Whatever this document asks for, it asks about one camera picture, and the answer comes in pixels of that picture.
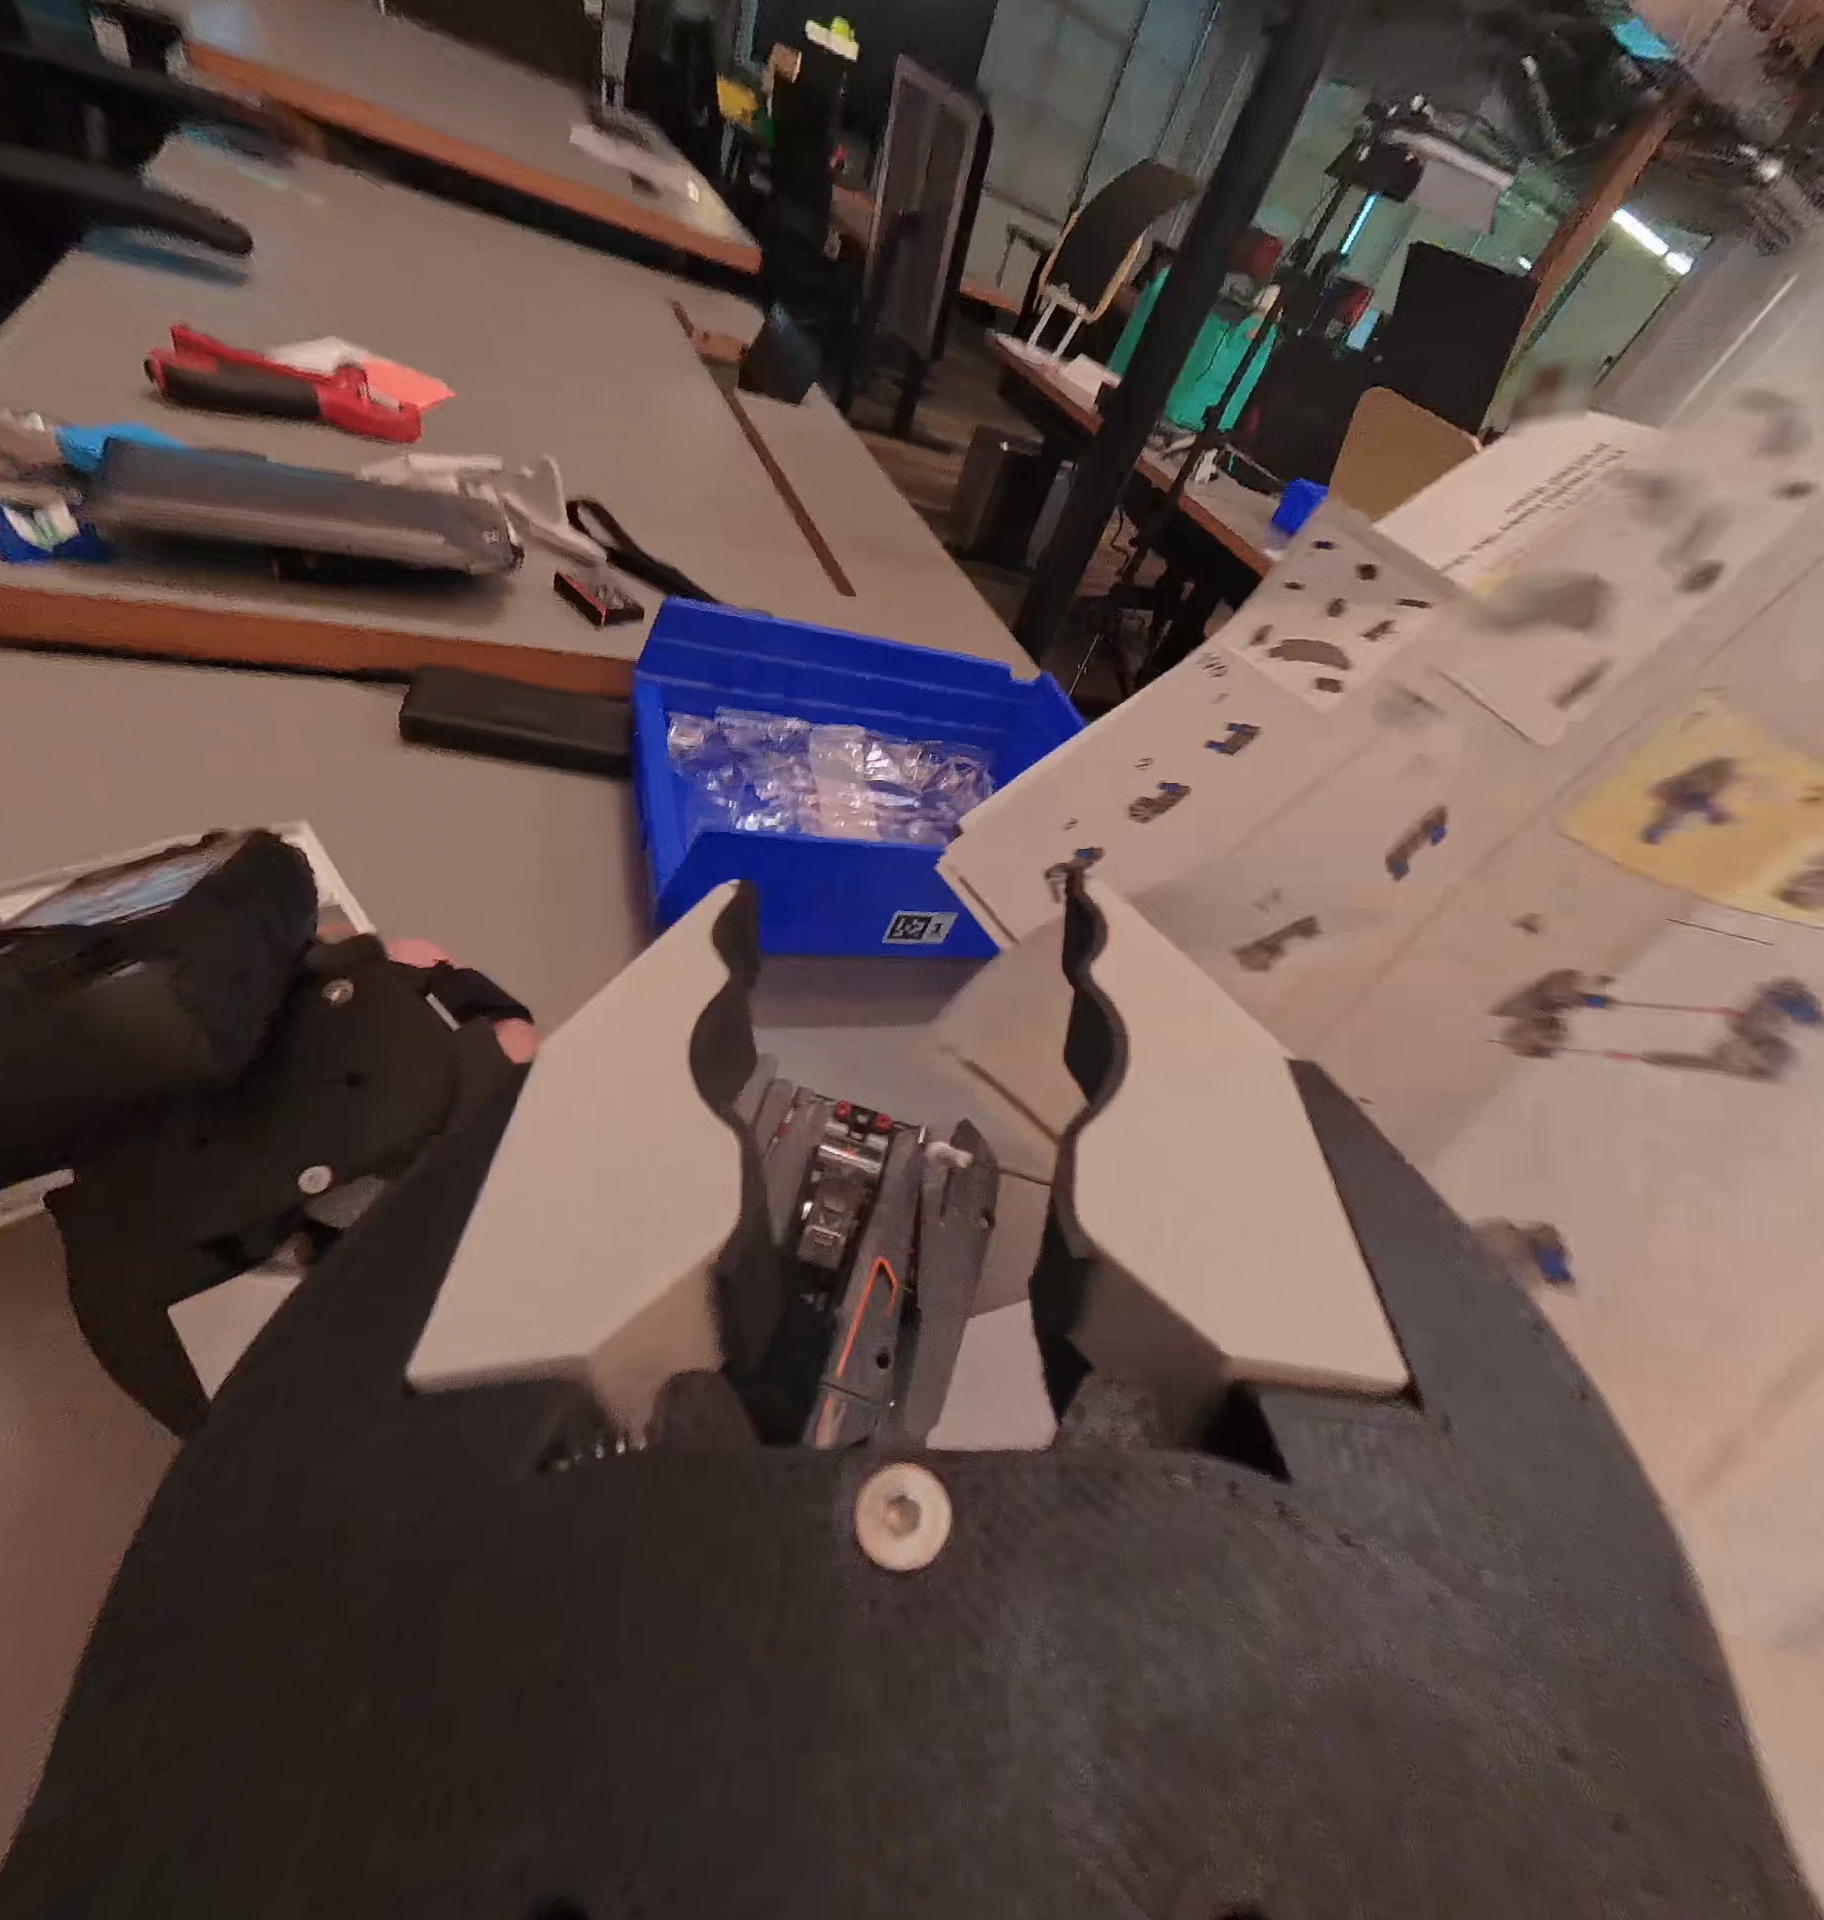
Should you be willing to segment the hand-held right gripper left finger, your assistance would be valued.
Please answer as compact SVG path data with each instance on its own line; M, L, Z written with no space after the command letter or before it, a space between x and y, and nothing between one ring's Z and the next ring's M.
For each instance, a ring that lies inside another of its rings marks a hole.
M682 1374L753 1378L785 1318L757 1073L759 900L714 887L535 1054L406 1368L421 1394L589 1391L643 1436Z

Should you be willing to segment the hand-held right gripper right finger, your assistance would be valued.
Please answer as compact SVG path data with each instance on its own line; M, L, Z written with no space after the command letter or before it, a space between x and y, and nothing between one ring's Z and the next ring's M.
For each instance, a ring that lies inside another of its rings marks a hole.
M1063 900L1078 1103L1029 1308L1062 1422L1093 1389L1200 1442L1261 1389L1402 1397L1411 1371L1286 1047L1141 911Z

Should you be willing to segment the lego car model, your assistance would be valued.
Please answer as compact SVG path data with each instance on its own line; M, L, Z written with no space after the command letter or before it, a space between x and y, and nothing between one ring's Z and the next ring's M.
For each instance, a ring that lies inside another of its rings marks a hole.
M779 1075L739 1115L761 1151L781 1318L734 1374L763 1442L919 1449L939 1424L996 1225L990 1142Z

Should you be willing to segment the person's left hand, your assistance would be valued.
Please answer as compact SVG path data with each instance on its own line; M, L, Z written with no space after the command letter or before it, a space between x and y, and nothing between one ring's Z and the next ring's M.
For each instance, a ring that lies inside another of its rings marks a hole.
M488 1023L511 1063L534 1063L540 1049L538 1026L530 1010L490 977L457 964L426 939L391 939L386 952L397 964L426 975L430 996L454 1023Z

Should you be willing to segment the white paper sheet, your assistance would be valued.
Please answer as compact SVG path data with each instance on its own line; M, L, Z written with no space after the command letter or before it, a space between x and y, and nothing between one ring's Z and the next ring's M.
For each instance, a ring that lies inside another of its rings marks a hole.
M236 1082L310 945L376 933L307 822L0 887L0 1230L140 1118Z

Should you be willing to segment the blue storage bin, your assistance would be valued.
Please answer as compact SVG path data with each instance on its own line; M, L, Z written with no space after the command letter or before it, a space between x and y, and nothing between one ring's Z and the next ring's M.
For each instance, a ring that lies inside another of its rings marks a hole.
M680 718L766 711L988 757L994 786L1080 731L1051 678L698 600L664 600L635 665L635 801L646 890L664 930L749 881L761 943L787 955L988 957L994 943L939 877L934 847L702 822L672 752Z

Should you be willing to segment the black power bank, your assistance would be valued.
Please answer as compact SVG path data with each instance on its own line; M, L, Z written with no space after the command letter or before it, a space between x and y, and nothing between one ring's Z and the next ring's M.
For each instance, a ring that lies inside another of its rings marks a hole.
M630 701L451 667L411 674L397 733L419 748L610 780L629 780L635 765Z

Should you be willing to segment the clear plastic bags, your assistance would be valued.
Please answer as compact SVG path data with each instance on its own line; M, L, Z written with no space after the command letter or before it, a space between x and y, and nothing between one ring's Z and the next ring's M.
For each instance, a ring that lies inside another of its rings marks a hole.
M992 797L990 757L754 707L675 711L667 754L687 843L708 833L939 848Z

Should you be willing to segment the blue white packet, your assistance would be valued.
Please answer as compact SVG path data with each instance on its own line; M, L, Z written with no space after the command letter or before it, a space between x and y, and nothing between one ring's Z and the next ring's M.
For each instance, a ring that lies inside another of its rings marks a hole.
M0 563L110 566L115 552L66 500L31 501L0 495Z

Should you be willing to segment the long grey case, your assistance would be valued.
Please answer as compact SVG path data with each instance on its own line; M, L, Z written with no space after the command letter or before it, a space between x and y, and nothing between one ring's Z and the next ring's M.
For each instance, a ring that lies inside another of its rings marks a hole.
M523 563L523 542L493 501L247 449L111 439L84 484L84 513L107 539L266 548L474 581Z

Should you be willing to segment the printed task sheet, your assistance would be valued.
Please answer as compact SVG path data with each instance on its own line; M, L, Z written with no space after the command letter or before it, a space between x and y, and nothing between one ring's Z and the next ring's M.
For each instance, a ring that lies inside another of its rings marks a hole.
M1515 567L1620 468L1666 442L1663 429L1593 412L1526 420L1377 519L1377 533L1470 591Z

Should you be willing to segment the tan board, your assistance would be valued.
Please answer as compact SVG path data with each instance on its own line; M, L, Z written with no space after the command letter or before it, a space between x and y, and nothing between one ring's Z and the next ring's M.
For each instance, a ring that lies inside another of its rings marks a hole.
M1451 420L1375 386L1357 401L1326 483L1328 498L1377 522L1480 449L1480 439Z

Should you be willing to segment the green container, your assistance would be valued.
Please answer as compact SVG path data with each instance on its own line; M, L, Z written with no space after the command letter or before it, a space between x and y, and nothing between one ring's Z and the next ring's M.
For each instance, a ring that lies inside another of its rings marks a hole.
M1107 360L1107 371L1115 380L1123 380L1132 365L1144 327L1163 297L1167 282L1168 272L1161 272L1141 292ZM1237 422L1273 351L1268 343L1261 341L1265 324L1267 309L1261 296L1245 297L1232 294L1215 300L1168 388L1159 422L1198 430L1222 394L1230 394L1223 420Z

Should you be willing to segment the black office chair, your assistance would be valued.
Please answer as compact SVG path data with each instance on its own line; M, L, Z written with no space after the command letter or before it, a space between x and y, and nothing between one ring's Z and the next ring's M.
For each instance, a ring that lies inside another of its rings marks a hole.
M268 162L293 146L274 114L178 73L182 43L181 20L157 4L0 2L0 325L101 230L150 238L197 269L254 255L238 220L146 177L184 131Z

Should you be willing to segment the grey metal cabinet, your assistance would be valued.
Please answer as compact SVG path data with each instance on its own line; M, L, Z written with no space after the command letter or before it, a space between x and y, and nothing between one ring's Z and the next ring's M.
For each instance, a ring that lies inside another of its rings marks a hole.
M992 148L986 102L903 54L877 155L862 318L916 362L944 353Z

